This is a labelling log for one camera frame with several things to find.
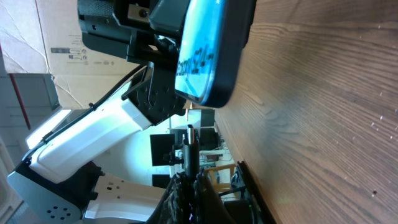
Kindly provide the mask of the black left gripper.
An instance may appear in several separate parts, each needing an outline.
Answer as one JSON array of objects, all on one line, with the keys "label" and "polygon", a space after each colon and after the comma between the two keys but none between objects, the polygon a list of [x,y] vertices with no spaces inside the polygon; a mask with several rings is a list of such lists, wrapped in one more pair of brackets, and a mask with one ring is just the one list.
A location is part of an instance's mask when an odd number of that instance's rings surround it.
[{"label": "black left gripper", "polygon": [[177,66],[190,0],[78,0],[84,45],[128,62]]}]

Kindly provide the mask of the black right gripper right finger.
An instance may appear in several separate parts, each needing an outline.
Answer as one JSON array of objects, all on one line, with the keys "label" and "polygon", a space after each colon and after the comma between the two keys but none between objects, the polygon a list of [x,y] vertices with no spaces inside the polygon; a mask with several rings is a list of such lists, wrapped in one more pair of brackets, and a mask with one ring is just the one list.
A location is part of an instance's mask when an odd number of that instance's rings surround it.
[{"label": "black right gripper right finger", "polygon": [[203,172],[194,182],[194,221],[198,224],[236,223]]}]

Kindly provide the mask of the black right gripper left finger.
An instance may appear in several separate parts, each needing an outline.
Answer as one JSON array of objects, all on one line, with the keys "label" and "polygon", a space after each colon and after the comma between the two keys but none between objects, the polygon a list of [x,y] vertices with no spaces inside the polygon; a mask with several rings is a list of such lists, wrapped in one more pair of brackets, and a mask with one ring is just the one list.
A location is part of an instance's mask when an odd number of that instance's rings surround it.
[{"label": "black right gripper left finger", "polygon": [[185,174],[175,174],[160,202],[149,217],[149,224],[190,223],[189,183]]}]

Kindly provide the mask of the Samsung Galaxy smartphone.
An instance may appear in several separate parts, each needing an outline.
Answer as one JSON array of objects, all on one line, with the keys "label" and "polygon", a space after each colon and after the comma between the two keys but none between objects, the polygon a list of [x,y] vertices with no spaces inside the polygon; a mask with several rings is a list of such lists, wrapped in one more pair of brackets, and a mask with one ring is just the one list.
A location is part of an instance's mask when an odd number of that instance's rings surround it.
[{"label": "Samsung Galaxy smartphone", "polygon": [[175,92],[221,108],[229,101],[254,19],[256,0],[192,0],[185,17]]}]

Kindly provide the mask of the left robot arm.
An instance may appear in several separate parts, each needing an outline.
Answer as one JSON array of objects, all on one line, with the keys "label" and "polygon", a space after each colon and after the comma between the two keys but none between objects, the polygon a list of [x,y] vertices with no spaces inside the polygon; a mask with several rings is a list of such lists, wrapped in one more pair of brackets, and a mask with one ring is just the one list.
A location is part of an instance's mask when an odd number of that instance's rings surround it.
[{"label": "left robot arm", "polygon": [[79,1],[82,41],[137,67],[71,123],[49,132],[8,175],[8,184],[50,223],[122,218],[180,219],[171,188],[133,184],[104,173],[94,158],[119,140],[184,115],[175,74],[188,1]]}]

